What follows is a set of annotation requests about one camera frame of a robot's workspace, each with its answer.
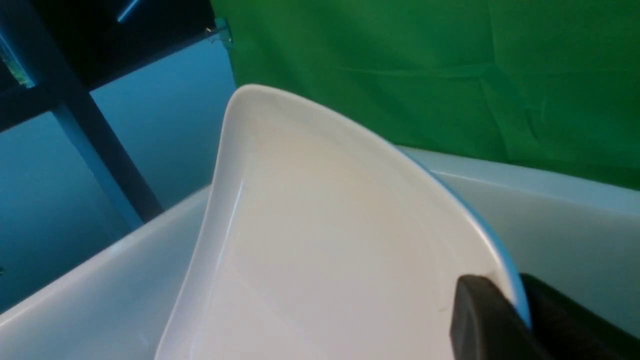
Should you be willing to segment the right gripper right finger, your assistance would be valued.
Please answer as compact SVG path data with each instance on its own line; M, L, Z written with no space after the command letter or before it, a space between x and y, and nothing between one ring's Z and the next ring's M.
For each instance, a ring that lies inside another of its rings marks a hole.
M522 273L532 332L556 360L638 360L639 338L535 276Z

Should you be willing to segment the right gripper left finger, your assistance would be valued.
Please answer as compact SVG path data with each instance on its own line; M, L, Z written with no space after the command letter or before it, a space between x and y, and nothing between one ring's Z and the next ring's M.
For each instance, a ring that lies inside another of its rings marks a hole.
M510 301L484 276L455 285L449 337L455 360L551 360Z

